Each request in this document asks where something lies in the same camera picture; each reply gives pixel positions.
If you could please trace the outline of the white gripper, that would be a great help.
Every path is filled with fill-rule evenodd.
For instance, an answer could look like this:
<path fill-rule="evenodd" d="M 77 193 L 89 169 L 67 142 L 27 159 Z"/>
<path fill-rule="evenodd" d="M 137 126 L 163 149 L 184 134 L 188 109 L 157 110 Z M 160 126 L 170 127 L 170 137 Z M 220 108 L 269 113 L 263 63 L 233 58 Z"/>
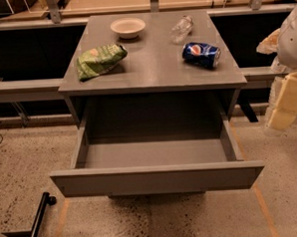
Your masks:
<path fill-rule="evenodd" d="M 256 52 L 263 55 L 277 53 L 280 29 L 276 29 L 256 46 Z M 283 66 L 275 56 L 270 66 L 275 73 L 284 73 Z M 268 108 L 265 114 L 266 129 L 270 132 L 284 131 L 297 118 L 297 71 L 285 78 L 276 77 L 271 85 Z"/>

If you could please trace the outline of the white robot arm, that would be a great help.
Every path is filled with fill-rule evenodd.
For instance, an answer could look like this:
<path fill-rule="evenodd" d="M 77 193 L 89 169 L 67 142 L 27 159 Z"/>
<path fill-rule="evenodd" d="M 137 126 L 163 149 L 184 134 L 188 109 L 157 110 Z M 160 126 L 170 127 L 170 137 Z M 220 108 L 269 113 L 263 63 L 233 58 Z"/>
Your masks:
<path fill-rule="evenodd" d="M 256 50 L 267 55 L 276 52 L 271 71 L 287 73 L 272 83 L 265 115 L 267 131 L 278 134 L 297 117 L 297 4 L 281 27 L 260 42 Z"/>

